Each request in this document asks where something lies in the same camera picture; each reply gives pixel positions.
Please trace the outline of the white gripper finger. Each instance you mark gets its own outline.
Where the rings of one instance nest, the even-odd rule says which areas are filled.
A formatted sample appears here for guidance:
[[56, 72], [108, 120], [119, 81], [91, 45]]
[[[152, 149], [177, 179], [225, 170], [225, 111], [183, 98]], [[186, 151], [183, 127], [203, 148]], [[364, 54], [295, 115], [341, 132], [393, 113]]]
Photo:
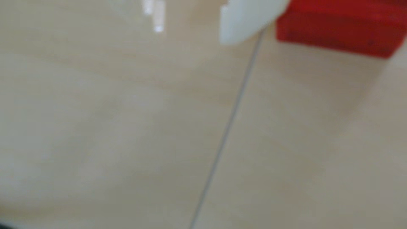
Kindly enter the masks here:
[[131, 27], [148, 27], [156, 34], [165, 31], [165, 0], [109, 0], [108, 4]]
[[289, 0], [229, 0], [220, 8], [219, 42], [239, 44], [276, 21]]

